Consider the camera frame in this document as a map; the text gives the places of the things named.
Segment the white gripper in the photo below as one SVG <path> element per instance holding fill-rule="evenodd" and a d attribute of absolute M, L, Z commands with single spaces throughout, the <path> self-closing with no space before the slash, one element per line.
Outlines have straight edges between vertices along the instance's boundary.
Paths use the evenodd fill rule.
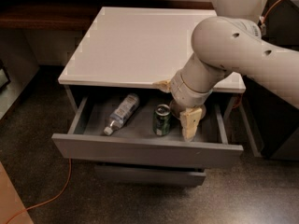
<path fill-rule="evenodd" d="M 154 89 L 165 93 L 171 92 L 176 103 L 186 109 L 179 114 L 182 134 L 185 141 L 192 141 L 196 135 L 198 124 L 201 120 L 202 105 L 212 93 L 193 91 L 183 81 L 181 71 L 178 70 L 171 80 L 162 80 L 152 84 Z"/>

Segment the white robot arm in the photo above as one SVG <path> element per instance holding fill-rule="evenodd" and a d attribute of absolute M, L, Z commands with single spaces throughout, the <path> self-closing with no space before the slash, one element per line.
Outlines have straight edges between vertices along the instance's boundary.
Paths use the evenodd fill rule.
<path fill-rule="evenodd" d="M 202 106 L 221 80 L 237 72 L 299 107 L 299 52 L 262 40 L 253 21 L 209 17 L 192 32 L 192 56 L 169 80 L 153 86 L 172 94 L 180 107 L 183 137 L 195 137 Z"/>

